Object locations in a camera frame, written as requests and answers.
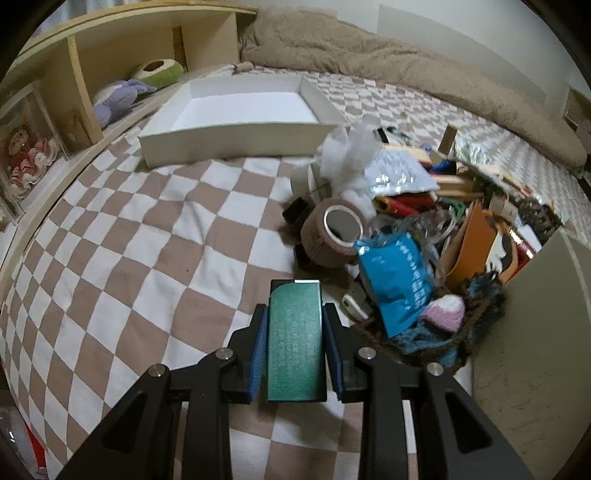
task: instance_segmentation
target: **mattress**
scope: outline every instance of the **mattress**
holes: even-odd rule
[[[590,238],[591,205],[576,179],[512,133],[414,90],[288,73],[305,75],[352,123],[373,116],[431,144],[453,123]],[[2,305],[0,357],[46,449],[51,478],[150,365],[199,361],[248,325],[272,279],[294,274],[294,239],[281,212],[291,172],[310,159],[146,171],[137,138],[145,121],[94,159],[56,203]],[[324,282],[324,300],[338,302],[352,274]],[[234,478],[356,478],[361,418],[361,405],[343,405],[332,391],[324,404],[232,406]],[[408,444],[413,460],[412,434]]]

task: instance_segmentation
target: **beige comforter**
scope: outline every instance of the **beige comforter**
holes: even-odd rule
[[[310,11],[261,11],[242,36],[242,60],[409,86],[487,118],[549,159],[580,167],[586,154],[562,120],[451,60]]]

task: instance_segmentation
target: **white box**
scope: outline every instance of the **white box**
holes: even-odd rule
[[[139,135],[149,168],[208,158],[313,155],[347,120],[295,75],[237,75],[182,85]]]

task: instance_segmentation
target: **doll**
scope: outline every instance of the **doll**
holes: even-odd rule
[[[46,138],[38,139],[25,125],[16,127],[7,145],[11,189],[22,196],[31,189],[55,159],[57,149]]]

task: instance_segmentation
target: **glass display case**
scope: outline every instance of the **glass display case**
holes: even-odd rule
[[[67,152],[39,93],[30,83],[0,108],[0,183],[16,217],[20,203],[59,156]]]

